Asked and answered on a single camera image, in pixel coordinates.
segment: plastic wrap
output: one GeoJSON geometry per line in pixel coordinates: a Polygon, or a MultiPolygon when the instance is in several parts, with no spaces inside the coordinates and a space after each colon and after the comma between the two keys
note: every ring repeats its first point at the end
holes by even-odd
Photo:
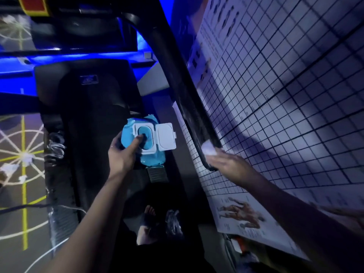
{"type": "Polygon", "coordinates": [[[44,154],[44,163],[49,166],[55,166],[64,158],[64,134],[62,131],[49,134],[49,142],[44,154]]]}
{"type": "Polygon", "coordinates": [[[180,211],[168,210],[166,214],[166,234],[175,239],[184,239],[184,234],[180,226],[180,211]]]}

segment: open lid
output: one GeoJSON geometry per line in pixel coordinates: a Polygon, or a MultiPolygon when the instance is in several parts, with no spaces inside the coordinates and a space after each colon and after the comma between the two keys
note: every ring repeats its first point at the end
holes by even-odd
{"type": "Polygon", "coordinates": [[[161,151],[176,149],[176,133],[171,123],[155,125],[155,136],[158,148],[161,151]]]}

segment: treadmill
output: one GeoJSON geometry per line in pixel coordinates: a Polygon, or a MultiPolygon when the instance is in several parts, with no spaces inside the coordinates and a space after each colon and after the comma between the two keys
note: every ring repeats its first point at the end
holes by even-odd
{"type": "MultiPolygon", "coordinates": [[[[163,101],[165,105],[167,103],[166,109],[171,109],[172,101],[177,103],[203,165],[215,170],[206,163],[201,145],[208,139],[216,147],[221,147],[221,143],[197,94],[159,0],[46,1],[43,7],[37,7],[43,13],[37,14],[30,10],[34,7],[25,8],[25,3],[21,4],[22,0],[5,0],[0,3],[0,14],[26,13],[35,23],[32,27],[35,43],[47,40],[51,43],[60,41],[61,44],[53,49],[2,52],[1,56],[136,51],[137,30],[157,57],[170,86],[167,93],[142,98],[127,60],[81,59],[36,66],[37,97],[2,94],[0,115],[40,112],[48,134],[58,131],[64,133],[67,146],[64,162],[54,167],[46,166],[45,169],[48,201],[60,203],[63,200],[62,204],[68,201],[69,205],[78,205],[87,210],[107,179],[107,150],[110,142],[127,123],[127,119],[154,113],[160,122],[173,120],[166,118],[169,113],[163,112],[160,107],[156,108],[158,105],[155,105],[155,101],[158,99],[167,100],[163,101]],[[52,34],[44,32],[49,25],[55,27],[52,34]],[[95,25],[99,33],[93,34],[95,25]],[[94,39],[103,44],[101,38],[107,38],[115,32],[115,28],[111,29],[110,26],[120,28],[121,40],[105,42],[109,45],[101,49],[82,49],[86,43],[85,37],[89,42],[94,39]],[[75,30],[82,32],[82,27],[89,27],[85,35],[76,36],[74,40],[67,39],[75,30]],[[103,32],[102,27],[111,30],[103,32]],[[9,103],[15,101],[26,105],[13,108],[9,103]]],[[[186,239],[203,254],[197,221],[203,219],[213,222],[212,215],[198,179],[196,183],[196,180],[186,179],[180,174],[175,155],[178,151],[177,146],[173,153],[166,152],[164,169],[135,166],[134,178],[147,183],[147,186],[143,192],[139,191],[127,201],[125,214],[130,213],[132,216],[131,203],[141,198],[156,209],[159,206],[162,211],[179,209],[186,239]],[[153,178],[158,180],[165,177],[168,183],[150,182],[153,178]],[[193,188],[193,193],[189,194],[187,188],[193,188]]],[[[68,237],[81,217],[81,214],[70,211],[56,211],[51,224],[51,232],[55,234],[53,244],[68,237]]]]}

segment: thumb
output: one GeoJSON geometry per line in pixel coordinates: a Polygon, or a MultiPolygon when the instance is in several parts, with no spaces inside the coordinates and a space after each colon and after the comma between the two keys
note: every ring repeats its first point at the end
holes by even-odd
{"type": "Polygon", "coordinates": [[[138,135],[134,138],[134,140],[131,142],[130,146],[128,146],[126,149],[130,151],[131,153],[135,153],[140,145],[140,143],[143,141],[144,135],[138,135]]]}

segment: orange object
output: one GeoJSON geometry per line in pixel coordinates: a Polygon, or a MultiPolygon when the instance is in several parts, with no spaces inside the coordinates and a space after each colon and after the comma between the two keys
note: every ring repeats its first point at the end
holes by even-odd
{"type": "Polygon", "coordinates": [[[19,0],[19,3],[28,16],[50,16],[47,0],[19,0]]]}

